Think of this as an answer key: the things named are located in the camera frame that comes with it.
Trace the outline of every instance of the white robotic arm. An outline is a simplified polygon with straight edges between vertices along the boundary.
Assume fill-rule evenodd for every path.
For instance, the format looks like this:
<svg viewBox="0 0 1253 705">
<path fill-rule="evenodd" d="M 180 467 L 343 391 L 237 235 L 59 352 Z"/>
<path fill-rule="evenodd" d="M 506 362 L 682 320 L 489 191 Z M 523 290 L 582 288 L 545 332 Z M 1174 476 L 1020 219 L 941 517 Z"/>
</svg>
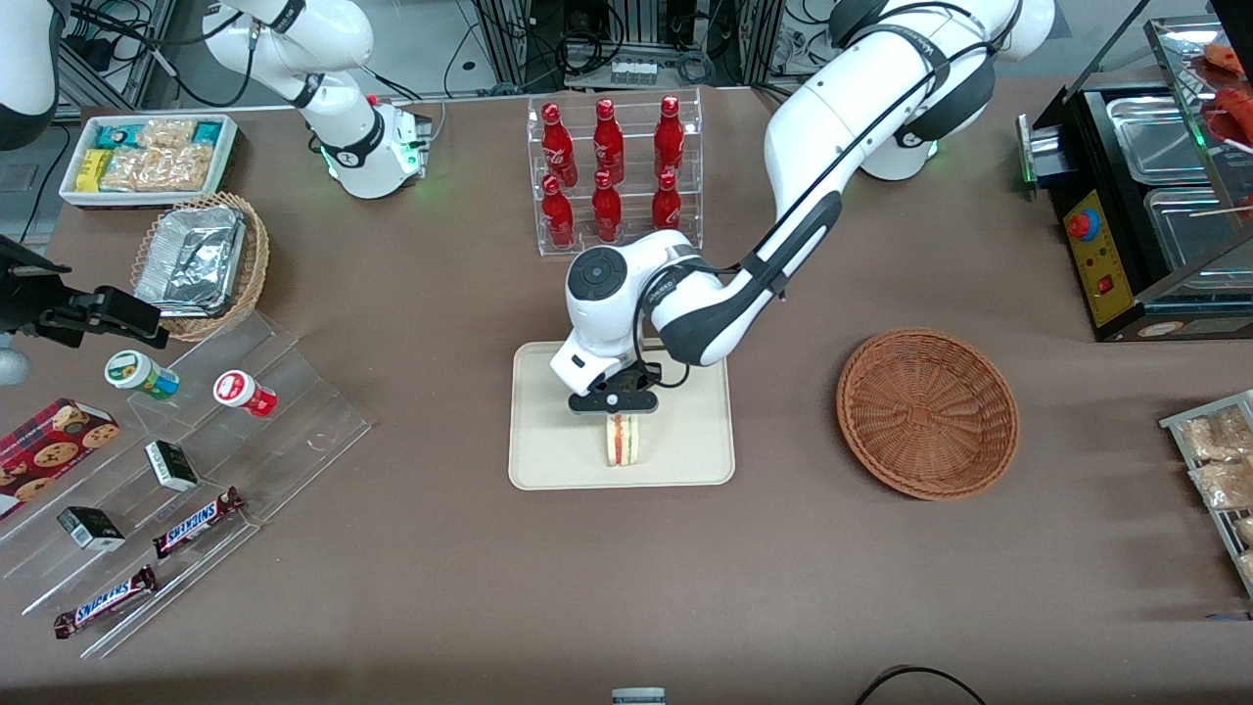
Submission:
<svg viewBox="0 0 1253 705">
<path fill-rule="evenodd" d="M 243 16 L 207 40 L 209 51 L 299 109 L 345 190 L 378 198 L 421 174 L 421 134 L 429 129 L 411 113 L 372 105 L 346 73 L 365 66 L 373 51 L 361 8 L 348 0 L 233 0 L 209 6 L 205 34 L 236 11 Z"/>
<path fill-rule="evenodd" d="M 575 258 L 566 275 L 574 329 L 551 361 L 575 393 L 571 409 L 655 409 L 644 388 L 659 376 L 639 362 L 640 312 L 679 363 L 712 366 L 730 354 L 831 230 L 853 172 L 888 147 L 893 173 L 916 173 L 931 140 L 969 124 L 991 96 L 996 49 L 1015 44 L 1025 55 L 1053 23 L 1053 0 L 885 5 L 771 119 L 766 165 L 777 222 L 729 282 L 678 230 Z"/>
</svg>

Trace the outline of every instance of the wooden skewer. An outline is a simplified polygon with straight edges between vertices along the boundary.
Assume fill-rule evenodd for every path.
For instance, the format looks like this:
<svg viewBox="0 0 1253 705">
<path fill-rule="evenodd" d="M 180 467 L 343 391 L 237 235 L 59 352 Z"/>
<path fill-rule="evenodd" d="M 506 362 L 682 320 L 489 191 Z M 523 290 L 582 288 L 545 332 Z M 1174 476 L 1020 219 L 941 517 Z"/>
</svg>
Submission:
<svg viewBox="0 0 1253 705">
<path fill-rule="evenodd" d="M 1198 210 L 1195 213 L 1188 213 L 1189 218 L 1199 218 L 1202 215 L 1220 215 L 1223 213 L 1239 213 L 1240 210 L 1253 210 L 1253 205 L 1239 205 L 1235 208 L 1219 208 L 1217 210 Z"/>
</svg>

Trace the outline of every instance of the yellow control panel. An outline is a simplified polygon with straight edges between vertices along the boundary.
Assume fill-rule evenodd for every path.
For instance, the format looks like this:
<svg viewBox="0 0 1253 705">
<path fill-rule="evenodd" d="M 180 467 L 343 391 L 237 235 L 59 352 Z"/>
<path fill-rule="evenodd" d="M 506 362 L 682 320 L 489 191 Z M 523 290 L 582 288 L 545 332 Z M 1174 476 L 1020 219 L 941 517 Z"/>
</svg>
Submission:
<svg viewBox="0 0 1253 705">
<path fill-rule="evenodd" d="M 1088 308 L 1093 319 L 1103 326 L 1126 311 L 1135 302 L 1126 283 L 1126 272 L 1118 258 L 1118 248 L 1105 222 L 1100 198 L 1093 190 L 1061 220 L 1070 240 L 1070 253 L 1079 268 Z"/>
</svg>

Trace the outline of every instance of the red cookie box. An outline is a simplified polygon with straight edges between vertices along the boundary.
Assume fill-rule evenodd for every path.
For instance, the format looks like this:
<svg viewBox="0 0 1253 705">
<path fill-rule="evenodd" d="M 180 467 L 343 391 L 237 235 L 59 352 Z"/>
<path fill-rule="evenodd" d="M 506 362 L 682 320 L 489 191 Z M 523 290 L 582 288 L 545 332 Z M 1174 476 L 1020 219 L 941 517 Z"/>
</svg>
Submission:
<svg viewBox="0 0 1253 705">
<path fill-rule="evenodd" d="M 0 520 L 119 433 L 109 414 L 58 399 L 0 440 Z"/>
</svg>

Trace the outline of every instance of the black box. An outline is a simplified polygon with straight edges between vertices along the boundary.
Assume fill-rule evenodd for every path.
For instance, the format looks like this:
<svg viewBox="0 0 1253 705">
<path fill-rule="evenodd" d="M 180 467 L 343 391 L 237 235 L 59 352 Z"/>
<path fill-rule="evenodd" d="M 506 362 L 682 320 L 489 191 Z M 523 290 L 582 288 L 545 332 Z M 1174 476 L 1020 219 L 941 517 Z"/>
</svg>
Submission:
<svg viewBox="0 0 1253 705">
<path fill-rule="evenodd" d="M 154 441 L 144 448 L 144 452 L 148 453 L 148 465 L 152 466 L 153 473 L 157 475 L 157 482 L 162 487 L 177 492 L 195 490 L 199 482 L 195 478 L 195 471 L 192 470 L 192 463 L 178 445 Z"/>
<path fill-rule="evenodd" d="M 114 551 L 125 542 L 125 537 L 113 526 L 108 515 L 93 507 L 66 507 L 56 516 L 56 521 L 69 532 L 79 548 Z"/>
</svg>

